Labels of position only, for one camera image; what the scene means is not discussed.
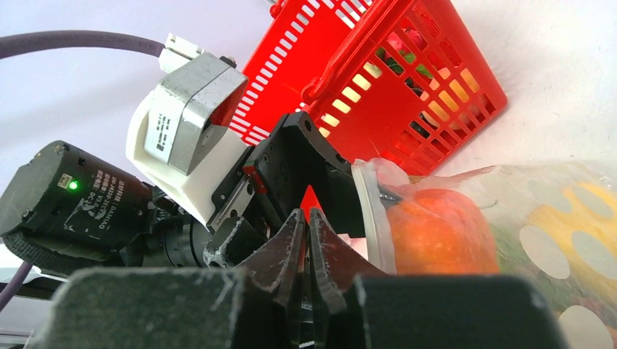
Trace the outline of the clear dotted zip top bag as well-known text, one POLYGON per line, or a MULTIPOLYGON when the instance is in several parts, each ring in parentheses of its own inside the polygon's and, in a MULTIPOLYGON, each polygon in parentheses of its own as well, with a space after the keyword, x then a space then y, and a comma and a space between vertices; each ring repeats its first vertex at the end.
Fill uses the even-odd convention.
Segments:
POLYGON ((616 167, 494 165, 414 177, 351 167, 366 258, 393 275, 504 273, 545 297, 571 348, 616 346, 616 167))

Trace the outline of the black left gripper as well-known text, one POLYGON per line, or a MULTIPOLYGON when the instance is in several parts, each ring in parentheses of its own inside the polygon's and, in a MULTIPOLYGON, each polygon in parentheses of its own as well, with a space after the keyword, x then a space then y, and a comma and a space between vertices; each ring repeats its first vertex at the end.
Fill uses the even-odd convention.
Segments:
MULTIPOLYGON (((350 163, 317 130, 307 112, 281 117, 271 133, 282 141, 283 164, 303 195, 310 187, 333 230, 365 237, 365 224, 350 163)), ((204 248, 208 268, 232 268, 260 249, 290 213, 283 180, 275 169, 282 157, 271 144, 250 146, 212 195, 215 213, 207 223, 212 238, 204 248)))

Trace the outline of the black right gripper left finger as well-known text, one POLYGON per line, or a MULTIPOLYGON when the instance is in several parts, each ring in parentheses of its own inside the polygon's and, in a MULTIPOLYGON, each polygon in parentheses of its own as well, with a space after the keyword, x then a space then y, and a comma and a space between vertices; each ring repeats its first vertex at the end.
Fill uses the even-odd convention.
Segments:
POLYGON ((304 213, 239 267, 91 268, 53 297, 30 348, 296 348, 304 213))

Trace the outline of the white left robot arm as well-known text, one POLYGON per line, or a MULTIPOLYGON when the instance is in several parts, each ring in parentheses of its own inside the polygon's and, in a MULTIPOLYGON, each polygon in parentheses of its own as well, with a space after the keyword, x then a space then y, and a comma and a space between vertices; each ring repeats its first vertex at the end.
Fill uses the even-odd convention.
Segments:
POLYGON ((350 163, 305 112, 246 145, 228 131, 189 175, 135 176, 62 140, 21 166, 1 196, 1 239, 43 271, 231 267, 301 207, 311 188, 331 226, 365 235, 350 163))

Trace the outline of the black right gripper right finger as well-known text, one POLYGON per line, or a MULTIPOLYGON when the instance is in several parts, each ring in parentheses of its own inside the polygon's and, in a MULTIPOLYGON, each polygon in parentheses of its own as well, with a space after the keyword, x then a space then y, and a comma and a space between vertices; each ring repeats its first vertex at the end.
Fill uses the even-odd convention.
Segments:
POLYGON ((324 214, 309 223, 317 348, 566 348, 541 294, 508 275, 389 276, 324 214))

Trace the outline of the yellow toy food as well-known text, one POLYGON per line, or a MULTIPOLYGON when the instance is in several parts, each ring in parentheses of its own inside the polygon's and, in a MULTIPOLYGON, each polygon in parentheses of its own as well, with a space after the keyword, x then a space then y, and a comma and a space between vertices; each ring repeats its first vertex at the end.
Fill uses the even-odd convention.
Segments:
POLYGON ((559 190, 570 210, 542 204, 527 223, 553 239, 568 262, 568 280, 616 306, 616 192, 590 182, 559 190))

